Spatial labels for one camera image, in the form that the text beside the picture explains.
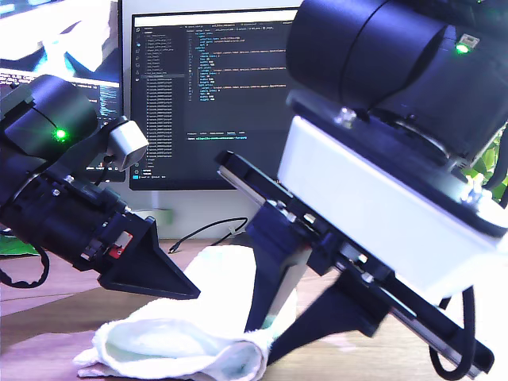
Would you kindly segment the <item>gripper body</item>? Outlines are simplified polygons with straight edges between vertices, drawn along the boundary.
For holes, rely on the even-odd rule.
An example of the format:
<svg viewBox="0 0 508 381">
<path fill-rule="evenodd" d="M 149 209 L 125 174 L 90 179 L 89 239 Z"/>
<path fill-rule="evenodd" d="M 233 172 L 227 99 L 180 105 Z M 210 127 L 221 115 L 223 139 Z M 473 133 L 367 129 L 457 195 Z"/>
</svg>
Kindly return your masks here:
<svg viewBox="0 0 508 381">
<path fill-rule="evenodd" d="M 158 268 L 155 220 L 108 189 L 41 175 L 39 245 L 101 279 L 144 279 Z"/>
</svg>

